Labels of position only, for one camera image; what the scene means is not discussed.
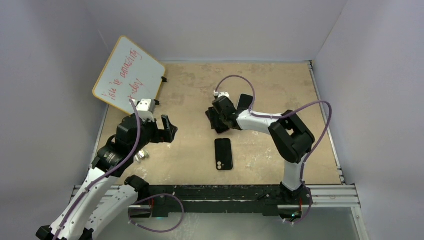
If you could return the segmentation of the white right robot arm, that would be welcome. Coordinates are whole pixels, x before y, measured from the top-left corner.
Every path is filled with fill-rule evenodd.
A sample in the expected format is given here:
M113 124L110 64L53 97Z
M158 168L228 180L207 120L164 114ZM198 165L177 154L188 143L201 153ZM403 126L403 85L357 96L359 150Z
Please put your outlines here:
M217 97L205 112L211 128L218 134L232 130L250 130L271 136L276 149L284 159L281 181L282 200L288 204L300 198L303 187L302 165L312 151L315 137L300 117L287 110L271 115L249 111L253 96L242 93L237 105L227 96Z

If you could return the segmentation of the black phone with pink edge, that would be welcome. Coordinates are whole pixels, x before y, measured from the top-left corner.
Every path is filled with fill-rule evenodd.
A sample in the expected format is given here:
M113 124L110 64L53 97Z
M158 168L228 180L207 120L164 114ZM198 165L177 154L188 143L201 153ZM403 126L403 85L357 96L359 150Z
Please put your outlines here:
M213 122L212 122L211 115L210 115L210 113L209 113L209 111L208 111L208 110L205 112L205 115L207 116L207 118L208 118L208 120L209 120L210 124L212 125L212 124L213 124Z

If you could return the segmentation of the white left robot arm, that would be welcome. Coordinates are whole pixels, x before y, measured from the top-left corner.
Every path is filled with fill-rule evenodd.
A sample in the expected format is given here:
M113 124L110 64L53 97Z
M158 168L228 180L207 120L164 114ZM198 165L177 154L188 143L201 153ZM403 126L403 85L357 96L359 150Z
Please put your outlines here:
M120 212L136 203L152 208L158 195L151 195L149 183L132 175L118 192L101 204L101 200L136 154L149 143L172 143L178 128L167 115L161 116L163 129L156 120L141 119L137 114L125 117L116 134L96 154L83 185L64 212L51 224L36 232L40 240L96 240Z

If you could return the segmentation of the black phone case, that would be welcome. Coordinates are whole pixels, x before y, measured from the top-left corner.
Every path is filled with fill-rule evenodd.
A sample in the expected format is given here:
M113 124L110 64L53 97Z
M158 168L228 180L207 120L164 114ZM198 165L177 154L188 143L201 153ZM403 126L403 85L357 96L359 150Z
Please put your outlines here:
M233 169L233 152L229 138L217 138L214 141L215 164L218 171Z

